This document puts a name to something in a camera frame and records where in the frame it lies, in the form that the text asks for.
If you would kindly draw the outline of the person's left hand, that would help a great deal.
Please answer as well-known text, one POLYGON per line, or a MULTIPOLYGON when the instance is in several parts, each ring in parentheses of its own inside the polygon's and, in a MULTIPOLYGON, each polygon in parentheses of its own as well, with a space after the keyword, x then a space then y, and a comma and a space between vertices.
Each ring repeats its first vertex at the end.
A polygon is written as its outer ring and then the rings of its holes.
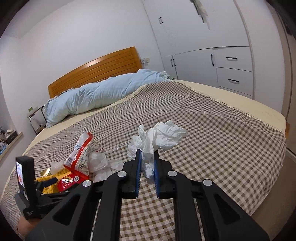
POLYGON ((35 226, 41 221, 41 219, 29 219, 26 220, 22 215, 18 221, 18 225, 16 227, 18 233, 22 237, 26 237, 34 228, 35 226))

